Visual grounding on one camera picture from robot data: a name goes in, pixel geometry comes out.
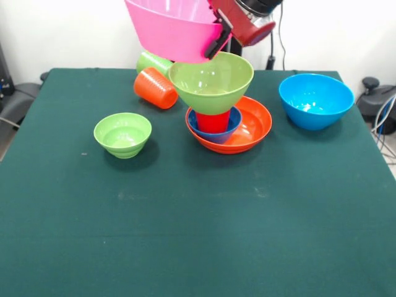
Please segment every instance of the white wall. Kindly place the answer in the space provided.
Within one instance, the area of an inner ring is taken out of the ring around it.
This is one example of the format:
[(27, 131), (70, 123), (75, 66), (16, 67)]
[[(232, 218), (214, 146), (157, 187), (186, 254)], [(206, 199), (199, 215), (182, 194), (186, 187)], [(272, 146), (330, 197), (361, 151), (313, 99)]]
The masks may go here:
[[(285, 0), (286, 68), (338, 70), (355, 93), (366, 75), (396, 83), (395, 11), (395, 0)], [(133, 68), (142, 51), (123, 0), (0, 0), (0, 42), (15, 82), (52, 67)], [(268, 55), (269, 38), (244, 50), (256, 69)]]

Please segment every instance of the light green bowl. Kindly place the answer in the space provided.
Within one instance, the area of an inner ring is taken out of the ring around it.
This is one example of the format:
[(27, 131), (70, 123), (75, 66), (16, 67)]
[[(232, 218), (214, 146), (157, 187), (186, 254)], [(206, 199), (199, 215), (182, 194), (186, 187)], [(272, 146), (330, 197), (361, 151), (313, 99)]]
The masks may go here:
[(136, 113), (116, 113), (102, 119), (93, 136), (110, 154), (120, 159), (136, 156), (151, 134), (148, 119)]
[(174, 63), (169, 78), (180, 98), (198, 113), (225, 113), (245, 94), (254, 70), (248, 60), (219, 52), (203, 64)]

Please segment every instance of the pink bowl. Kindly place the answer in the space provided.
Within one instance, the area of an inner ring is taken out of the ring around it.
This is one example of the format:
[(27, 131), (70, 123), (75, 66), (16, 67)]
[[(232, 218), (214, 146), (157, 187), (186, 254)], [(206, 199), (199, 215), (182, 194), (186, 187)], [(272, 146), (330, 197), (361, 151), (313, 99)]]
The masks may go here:
[(165, 59), (208, 61), (204, 53), (221, 32), (207, 0), (125, 0), (142, 46)]

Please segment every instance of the orange cup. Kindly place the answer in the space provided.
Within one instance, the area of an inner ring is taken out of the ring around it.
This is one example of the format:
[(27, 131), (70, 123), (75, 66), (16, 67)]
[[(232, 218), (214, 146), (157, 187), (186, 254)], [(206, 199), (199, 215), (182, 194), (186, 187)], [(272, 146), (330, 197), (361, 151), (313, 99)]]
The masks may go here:
[(173, 84), (154, 67), (144, 69), (136, 77), (134, 84), (136, 95), (155, 106), (166, 110), (178, 100)]

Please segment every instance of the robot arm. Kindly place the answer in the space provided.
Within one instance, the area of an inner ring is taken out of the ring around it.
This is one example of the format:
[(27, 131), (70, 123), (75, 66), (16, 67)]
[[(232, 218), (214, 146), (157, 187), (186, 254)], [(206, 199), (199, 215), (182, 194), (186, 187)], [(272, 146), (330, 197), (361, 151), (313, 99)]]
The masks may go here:
[(223, 25), (220, 37), (206, 50), (212, 59), (227, 41), (230, 33), (241, 46), (252, 46), (268, 36), (275, 22), (272, 11), (283, 0), (208, 0), (217, 21)]

